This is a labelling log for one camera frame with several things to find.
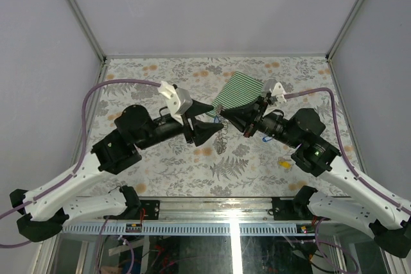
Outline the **blue key tag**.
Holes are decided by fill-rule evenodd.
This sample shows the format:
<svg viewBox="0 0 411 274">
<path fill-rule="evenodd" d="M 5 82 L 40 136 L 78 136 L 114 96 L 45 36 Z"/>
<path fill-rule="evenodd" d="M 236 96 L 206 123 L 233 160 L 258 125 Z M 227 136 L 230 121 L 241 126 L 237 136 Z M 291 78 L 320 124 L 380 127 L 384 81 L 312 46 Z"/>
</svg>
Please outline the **blue key tag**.
<svg viewBox="0 0 411 274">
<path fill-rule="evenodd" d="M 273 138 L 270 137 L 270 136 L 265 136 L 265 137 L 262 138 L 263 142 L 269 142 L 269 141 L 271 141 L 272 139 L 273 139 Z"/>
</svg>

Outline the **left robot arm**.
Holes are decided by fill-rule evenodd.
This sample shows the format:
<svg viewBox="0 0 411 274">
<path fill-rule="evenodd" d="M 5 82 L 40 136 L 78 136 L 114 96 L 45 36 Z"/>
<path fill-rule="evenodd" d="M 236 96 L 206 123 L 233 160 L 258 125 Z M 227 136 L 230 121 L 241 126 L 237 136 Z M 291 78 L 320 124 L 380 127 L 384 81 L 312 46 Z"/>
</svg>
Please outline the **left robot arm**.
<svg viewBox="0 0 411 274">
<path fill-rule="evenodd" d="M 131 186 L 123 185 L 94 197 L 81 194 L 141 161 L 139 150 L 178 135 L 183 135 L 189 144 L 202 145 L 223 128 L 221 123 L 196 119 L 211 109 L 211 105 L 194 101 L 177 121 L 169 114 L 152 119 L 141 105 L 127 107 L 115 120 L 116 129 L 97 142 L 76 165 L 37 189 L 16 189 L 10 193 L 12 206 L 21 214 L 17 220 L 20 235 L 37 243 L 76 221 L 100 217 L 141 219 L 143 207 Z"/>
</svg>

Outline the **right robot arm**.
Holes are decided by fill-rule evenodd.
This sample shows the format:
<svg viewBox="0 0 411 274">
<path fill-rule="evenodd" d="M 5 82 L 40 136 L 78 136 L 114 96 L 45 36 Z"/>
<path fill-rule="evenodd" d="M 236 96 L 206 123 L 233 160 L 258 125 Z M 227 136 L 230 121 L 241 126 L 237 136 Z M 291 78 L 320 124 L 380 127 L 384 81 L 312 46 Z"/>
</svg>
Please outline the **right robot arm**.
<svg viewBox="0 0 411 274">
<path fill-rule="evenodd" d="M 410 253 L 410 201 L 358 171 L 350 163 L 342 145 L 322 138 L 325 129 L 312 108 L 298 110 L 285 119 L 280 110 L 267 112 L 269 105 L 294 98 L 295 94 L 266 94 L 235 108 L 223 109 L 222 117 L 244 137 L 261 132 L 295 149 L 292 160 L 305 173 L 329 182 L 356 203 L 337 201 L 312 188 L 303 188 L 293 202 L 300 219 L 311 215 L 329 218 L 369 236 L 381 249 L 399 258 Z"/>
</svg>

